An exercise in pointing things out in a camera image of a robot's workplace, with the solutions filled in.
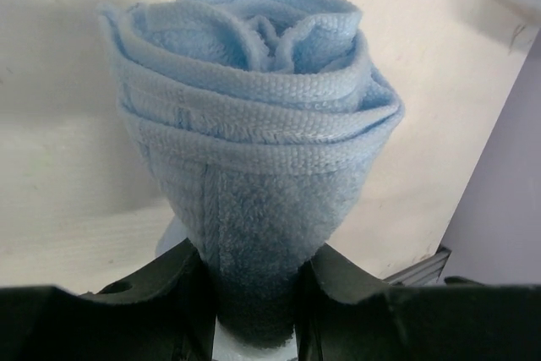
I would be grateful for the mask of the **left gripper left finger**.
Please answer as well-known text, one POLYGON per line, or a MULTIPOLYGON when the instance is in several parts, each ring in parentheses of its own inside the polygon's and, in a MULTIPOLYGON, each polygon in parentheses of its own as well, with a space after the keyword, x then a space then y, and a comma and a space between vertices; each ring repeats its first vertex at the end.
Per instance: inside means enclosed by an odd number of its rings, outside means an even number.
POLYGON ((98 293, 1 291, 3 360, 210 360, 216 306, 197 249, 183 241, 98 293))

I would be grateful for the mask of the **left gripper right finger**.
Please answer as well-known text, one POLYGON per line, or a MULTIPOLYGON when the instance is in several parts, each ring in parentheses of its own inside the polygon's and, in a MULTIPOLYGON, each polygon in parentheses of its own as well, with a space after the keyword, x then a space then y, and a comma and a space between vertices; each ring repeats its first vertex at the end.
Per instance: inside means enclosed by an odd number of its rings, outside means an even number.
POLYGON ((538 360, 540 287, 393 286, 328 245, 302 268, 301 360, 538 360))

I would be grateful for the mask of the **light blue towel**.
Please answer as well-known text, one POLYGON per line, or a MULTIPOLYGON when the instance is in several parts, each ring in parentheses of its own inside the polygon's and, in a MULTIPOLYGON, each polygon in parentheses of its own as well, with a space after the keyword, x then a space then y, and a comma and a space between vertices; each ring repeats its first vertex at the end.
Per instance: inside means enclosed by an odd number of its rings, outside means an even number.
POLYGON ((117 106, 214 282, 220 324, 276 348, 301 266, 343 223, 404 106, 347 0, 103 5, 117 106))

